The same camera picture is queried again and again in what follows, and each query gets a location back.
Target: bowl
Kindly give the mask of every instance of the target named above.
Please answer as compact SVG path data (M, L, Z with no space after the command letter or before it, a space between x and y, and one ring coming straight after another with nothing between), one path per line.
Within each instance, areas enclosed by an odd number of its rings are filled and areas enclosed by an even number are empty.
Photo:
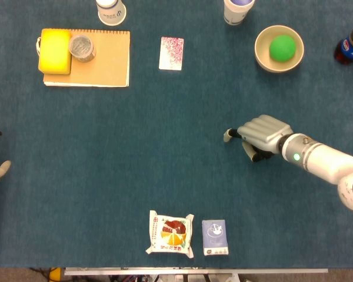
M269 46L273 39L279 35L291 36L296 45L294 57L287 62L276 62L269 55ZM287 72L298 66L304 57L305 48L300 35L293 29L284 25L272 25L259 33L255 41L255 57L259 65L268 72Z

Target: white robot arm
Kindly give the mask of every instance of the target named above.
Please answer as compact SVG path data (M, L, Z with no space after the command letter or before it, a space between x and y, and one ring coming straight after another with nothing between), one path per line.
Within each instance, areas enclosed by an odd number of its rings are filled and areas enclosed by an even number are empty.
M261 115L237 130L228 129L224 141L242 138L243 147L252 160L282 157L306 171L338 185L341 201L353 210L353 157L314 141L307 135L294 133L291 127L268 115Z

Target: food package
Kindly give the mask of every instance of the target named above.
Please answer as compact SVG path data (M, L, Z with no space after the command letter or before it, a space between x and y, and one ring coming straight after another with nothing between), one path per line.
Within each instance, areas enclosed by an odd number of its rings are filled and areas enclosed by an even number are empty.
M186 254L193 258L191 249L193 214L186 218L158 215L155 210L149 215L149 236L151 246L146 250L152 252L167 252Z
M203 220L202 239L205 256L229 254L225 220Z

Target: white cup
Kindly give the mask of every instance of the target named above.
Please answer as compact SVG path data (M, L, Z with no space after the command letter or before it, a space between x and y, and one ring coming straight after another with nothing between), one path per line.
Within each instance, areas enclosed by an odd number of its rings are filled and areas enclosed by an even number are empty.
M231 0L224 0L224 19L229 25L239 25L248 11L254 6L255 0L252 0L247 5L235 5Z
M98 17L106 25L119 25L127 14L122 0L96 0Z

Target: notebook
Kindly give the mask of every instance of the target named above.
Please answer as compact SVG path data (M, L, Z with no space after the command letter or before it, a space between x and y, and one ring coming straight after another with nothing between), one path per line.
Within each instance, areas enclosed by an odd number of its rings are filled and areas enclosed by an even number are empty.
M96 49L93 60L80 62L72 56L69 75L44 75L47 86L127 87L129 84L129 31L70 29L71 36L83 34Z

